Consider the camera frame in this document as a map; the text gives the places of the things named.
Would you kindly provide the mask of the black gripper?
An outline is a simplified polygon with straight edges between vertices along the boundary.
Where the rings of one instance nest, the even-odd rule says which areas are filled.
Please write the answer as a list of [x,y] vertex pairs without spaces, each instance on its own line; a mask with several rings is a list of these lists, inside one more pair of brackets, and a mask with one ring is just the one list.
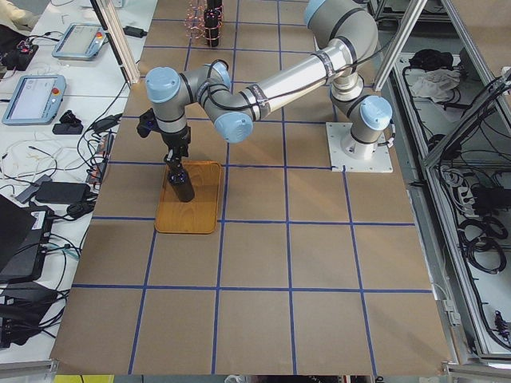
[[168,158],[188,157],[188,146],[191,143],[191,128],[185,125],[178,132],[162,132],[162,140],[168,147]]

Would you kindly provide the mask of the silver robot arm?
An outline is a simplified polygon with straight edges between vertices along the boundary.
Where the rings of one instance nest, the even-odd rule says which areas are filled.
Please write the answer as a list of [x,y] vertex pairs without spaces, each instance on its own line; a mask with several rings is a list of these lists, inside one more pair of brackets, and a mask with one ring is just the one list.
[[371,158],[392,117],[389,102],[365,91],[357,71],[375,53],[376,21],[354,1],[310,1],[304,21],[318,50],[238,93],[231,91],[222,60],[183,73],[169,67],[151,69],[145,87],[152,107],[139,117],[139,136],[160,134],[168,147],[167,163],[176,164],[188,154],[191,142],[186,106],[199,104],[216,131],[234,144],[252,134],[256,121],[329,85],[332,103],[352,122],[341,149],[357,160]]

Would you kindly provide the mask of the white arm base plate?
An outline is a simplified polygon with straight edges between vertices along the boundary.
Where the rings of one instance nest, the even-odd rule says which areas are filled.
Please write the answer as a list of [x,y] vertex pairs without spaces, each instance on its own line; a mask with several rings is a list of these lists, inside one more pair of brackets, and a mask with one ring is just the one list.
[[327,142],[333,172],[392,173],[390,149],[382,131],[378,140],[362,144],[351,135],[352,123],[327,122]]

